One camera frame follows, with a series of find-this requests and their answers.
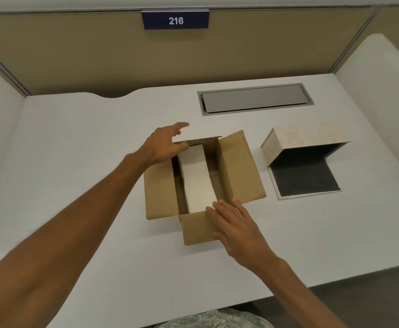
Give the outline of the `person's right hand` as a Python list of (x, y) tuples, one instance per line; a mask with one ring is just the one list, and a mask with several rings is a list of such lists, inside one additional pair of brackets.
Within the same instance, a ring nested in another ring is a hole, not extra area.
[(233, 198), (230, 205), (239, 211), (239, 224), (229, 224), (217, 214), (213, 205), (206, 207), (206, 214), (217, 227), (217, 231), (228, 238), (228, 243), (222, 243), (228, 255), (251, 272), (255, 265), (273, 256), (278, 257), (242, 203)]

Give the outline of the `person's left hand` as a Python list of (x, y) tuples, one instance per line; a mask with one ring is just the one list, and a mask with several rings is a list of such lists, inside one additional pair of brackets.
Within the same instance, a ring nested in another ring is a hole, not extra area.
[(142, 167), (150, 167), (165, 162), (178, 154), (173, 154), (173, 138), (189, 126), (188, 122), (177, 122), (170, 126), (155, 129), (142, 146), (128, 157)]

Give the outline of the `brown cardboard box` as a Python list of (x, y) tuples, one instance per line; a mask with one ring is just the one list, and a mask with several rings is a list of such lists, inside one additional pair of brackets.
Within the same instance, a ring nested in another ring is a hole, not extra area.
[[(208, 171), (217, 201), (229, 204), (236, 198), (241, 203), (266, 197), (256, 163), (244, 132), (227, 137), (188, 140), (189, 146), (202, 144)], [(188, 213), (182, 175), (177, 156), (151, 166), (144, 173), (144, 194), (147, 220), (177, 216), (186, 246), (214, 241), (215, 224), (206, 210)]]

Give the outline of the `person's right forearm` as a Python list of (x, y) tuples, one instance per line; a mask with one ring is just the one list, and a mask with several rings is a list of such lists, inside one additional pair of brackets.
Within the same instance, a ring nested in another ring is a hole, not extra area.
[(302, 328), (348, 328), (304, 285), (284, 259), (273, 256), (255, 265), (252, 272)]

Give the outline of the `person's left forearm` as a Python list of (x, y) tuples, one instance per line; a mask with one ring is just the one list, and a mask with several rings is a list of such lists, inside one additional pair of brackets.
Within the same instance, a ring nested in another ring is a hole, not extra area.
[(0, 260), (0, 328), (46, 328), (151, 165), (135, 152)]

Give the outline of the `white rectangular box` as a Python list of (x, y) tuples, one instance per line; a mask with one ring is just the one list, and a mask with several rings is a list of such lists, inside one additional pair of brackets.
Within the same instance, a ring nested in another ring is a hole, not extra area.
[(199, 213), (217, 201), (202, 144), (190, 146), (177, 156), (188, 213)]

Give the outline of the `leaf patterned shirt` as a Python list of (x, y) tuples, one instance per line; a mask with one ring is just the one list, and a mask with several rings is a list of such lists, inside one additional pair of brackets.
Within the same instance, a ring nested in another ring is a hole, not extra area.
[(224, 308), (169, 320), (153, 328), (274, 328), (274, 326), (256, 314)]

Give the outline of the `open cream case black lining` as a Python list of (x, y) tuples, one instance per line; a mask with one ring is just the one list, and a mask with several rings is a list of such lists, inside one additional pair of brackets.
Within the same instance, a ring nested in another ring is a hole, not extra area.
[(350, 140), (336, 126), (274, 126), (261, 145), (278, 200), (341, 192), (327, 158)]

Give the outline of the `blue number sign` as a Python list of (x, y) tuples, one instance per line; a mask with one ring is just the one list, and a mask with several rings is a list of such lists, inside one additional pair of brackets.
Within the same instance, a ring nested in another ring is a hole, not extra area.
[(209, 10), (141, 11), (145, 30), (207, 29)]

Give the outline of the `beige partition panel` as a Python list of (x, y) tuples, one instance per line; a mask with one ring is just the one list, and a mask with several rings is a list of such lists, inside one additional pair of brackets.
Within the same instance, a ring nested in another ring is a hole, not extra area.
[(399, 49), (399, 5), (211, 9), (208, 28), (146, 30), (139, 10), (0, 13), (0, 70), (23, 94), (328, 73), (354, 38)]

